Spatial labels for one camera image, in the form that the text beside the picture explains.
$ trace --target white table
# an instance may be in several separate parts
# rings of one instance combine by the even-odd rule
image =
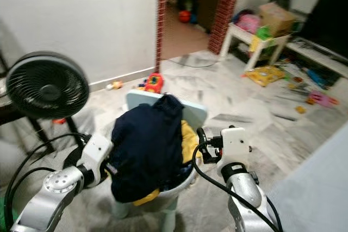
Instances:
[[[270,64],[271,65],[274,64],[277,61],[284,46],[286,45],[286,43],[289,39],[289,36],[290,35],[285,35],[285,36],[280,36],[280,37],[276,37],[273,39],[261,41],[260,44],[258,45],[258,47],[256,48],[255,52],[253,53],[253,55],[250,57],[248,63],[246,64],[244,71],[249,71],[249,70],[253,69],[255,67],[255,64],[257,63],[260,55],[261,55],[262,50],[264,48],[268,48],[270,46],[277,46],[277,48],[275,49],[275,51],[273,52],[273,54],[270,58]],[[230,46],[231,41],[234,37],[238,38],[241,41],[250,45],[252,42],[253,34],[237,27],[233,23],[230,23],[225,40],[223,41],[221,52],[220,52],[220,59],[222,61],[226,60],[229,46]]]
[[[348,79],[348,66],[331,59],[330,55],[325,55],[312,48],[303,46],[303,42],[287,43],[286,48],[291,49]]]

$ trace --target laundry basket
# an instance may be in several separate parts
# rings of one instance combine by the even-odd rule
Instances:
[[[131,90],[126,95],[126,101],[128,110],[137,107],[139,104],[153,105],[162,95],[157,93]],[[183,120],[186,120],[189,126],[193,130],[198,127],[202,127],[207,118],[207,108],[200,104],[195,104],[188,101],[181,101],[184,106]],[[196,159],[197,164],[201,162],[200,159]],[[161,225],[163,232],[173,232],[175,228],[175,211],[178,201],[178,196],[181,191],[186,189],[191,183],[194,182],[197,176],[197,172],[193,169],[190,175],[177,187],[161,192],[154,200],[147,202],[137,208],[141,208],[144,211],[161,211],[163,212],[164,219]],[[116,202],[113,207],[115,217],[123,218],[128,214],[129,203],[123,204]]]

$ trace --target brick pillar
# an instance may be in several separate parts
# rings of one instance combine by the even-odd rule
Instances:
[[[156,64],[155,64],[156,73],[159,73],[159,66],[161,61],[165,4],[166,4],[165,0],[157,0],[157,35],[156,35]]]
[[[221,51],[236,1],[237,0],[219,0],[217,4],[212,33],[208,44],[208,50],[214,54],[219,54]]]

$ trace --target black cable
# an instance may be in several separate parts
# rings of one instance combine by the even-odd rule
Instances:
[[[211,65],[192,66],[192,65],[180,64],[179,62],[175,62],[175,61],[173,61],[173,60],[171,60],[171,59],[167,59],[167,61],[173,62],[174,64],[177,64],[177,65],[187,66],[187,67],[191,67],[191,68],[206,68],[206,67],[211,67],[211,66],[215,65],[217,62],[219,62],[219,61],[215,61],[215,62],[213,62]]]
[[[194,168],[195,170],[198,172],[199,175],[201,175],[204,179],[206,179],[207,181],[209,181],[210,183],[214,184],[215,186],[217,186],[218,188],[222,189],[223,191],[225,191],[226,193],[228,193],[229,195],[231,195],[232,197],[236,198],[237,200],[239,200],[240,202],[242,202],[246,207],[248,207],[251,211],[253,211],[256,215],[258,215],[264,222],[266,222],[267,225],[270,226],[270,228],[274,231],[274,232],[279,232],[279,230],[277,229],[277,227],[268,219],[266,218],[259,210],[257,210],[257,208],[255,208],[253,205],[251,205],[248,201],[246,201],[245,199],[243,199],[242,197],[240,197],[238,194],[234,193],[232,190],[228,189],[228,187],[222,185],[221,183],[217,182],[216,180],[212,179],[211,177],[209,177],[208,175],[206,175],[204,172],[202,172],[200,170],[200,168],[197,166],[196,163],[196,154],[197,151],[199,150],[199,148],[201,146],[203,146],[204,143],[199,144],[193,153],[192,156],[192,163],[194,164]]]
[[[51,172],[54,172],[55,170],[52,169],[52,168],[47,168],[47,167],[39,167],[39,168],[34,168],[34,169],[28,171],[26,174],[24,174],[19,179],[19,181],[16,183],[14,188],[11,190],[11,194],[9,196],[9,203],[8,203],[8,208],[9,209],[12,209],[13,198],[15,197],[15,193],[16,193],[17,189],[19,188],[19,186],[21,185],[21,183],[25,180],[26,177],[28,177],[30,174],[32,174],[35,171],[51,171]]]
[[[271,209],[273,210],[273,213],[276,216],[279,232],[283,232],[282,222],[281,222],[281,219],[279,218],[279,214],[276,207],[273,205],[272,201],[268,197],[267,197],[267,202],[268,204],[270,204]]]
[[[29,155],[23,160],[23,162],[20,164],[20,166],[18,167],[18,169],[16,170],[15,174],[12,176],[12,179],[7,187],[7,190],[6,190],[6,194],[5,194],[5,197],[4,197],[4,217],[5,217],[5,225],[6,225],[6,229],[7,230],[10,230],[11,226],[13,225],[13,215],[12,215],[12,209],[10,209],[8,207],[8,203],[9,203],[9,196],[10,196],[10,193],[11,193],[11,189],[12,189],[12,186],[13,186],[13,183],[15,182],[19,172],[21,171],[21,169],[23,168],[23,166],[28,162],[28,160],[30,159],[30,157],[36,152],[38,151],[39,149],[43,148],[44,146],[48,145],[50,142],[52,141],[55,141],[57,139],[60,139],[60,138],[63,138],[63,137],[66,137],[66,136],[80,136],[82,138],[85,138],[85,135],[84,134],[81,134],[81,133],[66,133],[66,134],[63,134],[63,135],[60,135],[60,136],[57,136],[55,138],[52,138],[48,141],[46,141],[45,143],[37,146],[35,149],[33,149]]]

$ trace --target dark jacket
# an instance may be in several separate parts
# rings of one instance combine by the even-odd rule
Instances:
[[[117,201],[144,198],[180,172],[182,109],[174,96],[163,95],[116,120],[109,163],[117,169],[111,186]]]

